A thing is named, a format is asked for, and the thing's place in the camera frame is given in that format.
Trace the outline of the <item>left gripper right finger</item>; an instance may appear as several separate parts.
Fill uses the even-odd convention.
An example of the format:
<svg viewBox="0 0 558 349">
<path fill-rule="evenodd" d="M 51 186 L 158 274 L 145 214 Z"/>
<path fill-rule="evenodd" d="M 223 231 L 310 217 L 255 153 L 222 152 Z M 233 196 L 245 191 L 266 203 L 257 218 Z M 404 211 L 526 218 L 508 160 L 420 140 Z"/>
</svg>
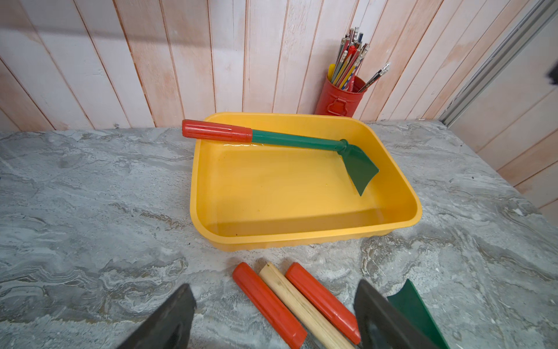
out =
<svg viewBox="0 0 558 349">
<path fill-rule="evenodd" d="M 363 348 L 438 348 L 364 279 L 354 310 Z"/>
</svg>

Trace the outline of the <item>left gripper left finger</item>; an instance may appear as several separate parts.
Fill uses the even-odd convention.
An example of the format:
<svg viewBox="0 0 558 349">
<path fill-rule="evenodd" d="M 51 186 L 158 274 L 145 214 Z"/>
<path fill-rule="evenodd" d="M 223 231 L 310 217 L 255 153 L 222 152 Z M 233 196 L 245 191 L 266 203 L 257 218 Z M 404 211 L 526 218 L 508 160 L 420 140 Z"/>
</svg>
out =
<svg viewBox="0 0 558 349">
<path fill-rule="evenodd" d="M 118 348 L 188 348 L 196 300 L 182 284 Z"/>
</svg>

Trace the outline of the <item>green hoe red grip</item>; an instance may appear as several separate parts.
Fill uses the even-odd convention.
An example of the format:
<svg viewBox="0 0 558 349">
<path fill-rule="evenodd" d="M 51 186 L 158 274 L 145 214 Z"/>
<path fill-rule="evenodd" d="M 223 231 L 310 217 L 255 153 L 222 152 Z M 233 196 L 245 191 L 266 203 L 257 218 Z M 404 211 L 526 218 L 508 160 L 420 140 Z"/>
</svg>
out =
<svg viewBox="0 0 558 349">
<path fill-rule="evenodd" d="M 428 337 L 438 348 L 450 348 L 410 279 L 405 281 L 399 292 L 388 296 L 387 299 L 418 331 Z"/>
<path fill-rule="evenodd" d="M 190 119 L 183 121 L 182 132 L 184 137 L 196 140 L 254 143 L 336 152 L 342 158 L 347 173 L 360 195 L 363 195 L 368 184 L 379 174 L 379 168 L 366 153 L 345 139 L 312 138 Z"/>
</svg>

